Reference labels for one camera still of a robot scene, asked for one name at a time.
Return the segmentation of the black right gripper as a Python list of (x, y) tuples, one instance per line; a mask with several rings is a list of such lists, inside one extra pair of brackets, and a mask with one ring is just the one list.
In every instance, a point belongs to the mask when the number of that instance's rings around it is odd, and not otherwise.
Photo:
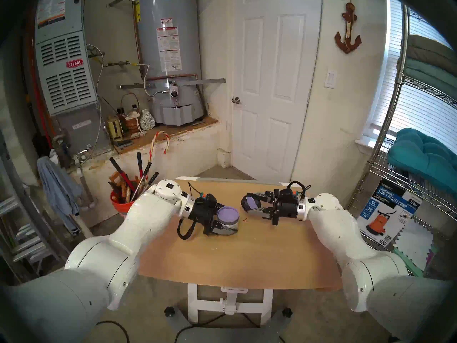
[(297, 218), (299, 198), (295, 194), (280, 194), (279, 190), (265, 191), (262, 193), (247, 193), (243, 199), (252, 198), (255, 201), (272, 203), (272, 207), (249, 209), (245, 212), (250, 215), (260, 216), (262, 219), (271, 220), (273, 225), (278, 225), (279, 219)]

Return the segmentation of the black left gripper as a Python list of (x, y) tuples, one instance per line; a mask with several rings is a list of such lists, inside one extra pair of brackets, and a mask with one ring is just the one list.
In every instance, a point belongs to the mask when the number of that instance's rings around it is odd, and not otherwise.
[(197, 223), (203, 226), (203, 233), (205, 235), (234, 235), (238, 232), (238, 226), (227, 226), (223, 224), (213, 224), (214, 216), (216, 213), (225, 207), (225, 205), (218, 203), (216, 198), (196, 198), (190, 213), (192, 220), (191, 228), (195, 228)]

